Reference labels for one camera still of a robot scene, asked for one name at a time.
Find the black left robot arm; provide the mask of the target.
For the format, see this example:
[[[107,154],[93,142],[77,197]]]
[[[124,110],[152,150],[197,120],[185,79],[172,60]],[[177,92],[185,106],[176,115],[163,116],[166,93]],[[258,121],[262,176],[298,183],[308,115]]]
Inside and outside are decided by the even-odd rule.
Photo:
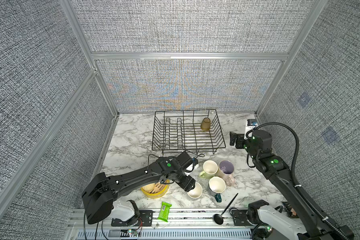
[[[147,167],[117,176],[99,173],[93,177],[82,193],[87,223],[97,224],[116,209],[113,203],[132,191],[149,184],[176,183],[185,192],[193,190],[196,180],[189,174],[198,164],[186,151],[179,156],[159,157]]]

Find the black wire dish rack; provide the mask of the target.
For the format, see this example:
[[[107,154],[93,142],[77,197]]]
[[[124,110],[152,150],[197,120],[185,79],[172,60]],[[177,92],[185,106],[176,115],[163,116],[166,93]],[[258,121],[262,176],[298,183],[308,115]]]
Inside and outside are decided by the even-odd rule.
[[[211,120],[209,131],[201,130],[204,118]],[[217,110],[156,111],[154,115],[152,150],[163,154],[212,153],[226,147]]]

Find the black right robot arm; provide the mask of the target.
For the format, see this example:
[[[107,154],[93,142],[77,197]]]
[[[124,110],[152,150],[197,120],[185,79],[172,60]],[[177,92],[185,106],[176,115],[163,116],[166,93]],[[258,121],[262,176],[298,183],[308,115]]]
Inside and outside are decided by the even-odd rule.
[[[273,154],[272,136],[252,129],[247,134],[230,132],[230,145],[247,151],[255,168],[284,196],[298,215],[299,222],[278,212],[265,201],[249,204],[247,218],[252,224],[264,223],[289,240],[352,240],[348,226],[340,226],[320,208],[293,178],[285,161]]]

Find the light green mug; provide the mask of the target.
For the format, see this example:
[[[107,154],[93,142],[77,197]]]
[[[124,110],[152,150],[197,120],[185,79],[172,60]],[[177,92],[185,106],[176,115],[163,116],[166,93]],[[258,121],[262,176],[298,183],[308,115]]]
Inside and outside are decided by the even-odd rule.
[[[212,160],[207,160],[203,164],[203,170],[200,172],[199,177],[203,179],[211,179],[218,172],[218,164]]]

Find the grey mug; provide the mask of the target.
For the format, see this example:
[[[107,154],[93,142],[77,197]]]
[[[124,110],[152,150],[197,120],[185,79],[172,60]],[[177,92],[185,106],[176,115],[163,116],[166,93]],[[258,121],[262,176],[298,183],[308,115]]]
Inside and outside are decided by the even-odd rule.
[[[193,201],[199,199],[202,196],[202,194],[203,194],[203,188],[197,182],[195,183],[195,187],[192,190],[190,190],[189,192],[187,192],[187,195]]]

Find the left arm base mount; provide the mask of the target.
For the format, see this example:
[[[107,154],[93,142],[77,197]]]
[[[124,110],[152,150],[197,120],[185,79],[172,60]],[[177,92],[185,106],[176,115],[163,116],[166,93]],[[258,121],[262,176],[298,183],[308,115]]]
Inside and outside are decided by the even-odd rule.
[[[151,227],[153,221],[152,210],[139,210],[132,200],[117,200],[113,203],[110,214],[112,227]]]

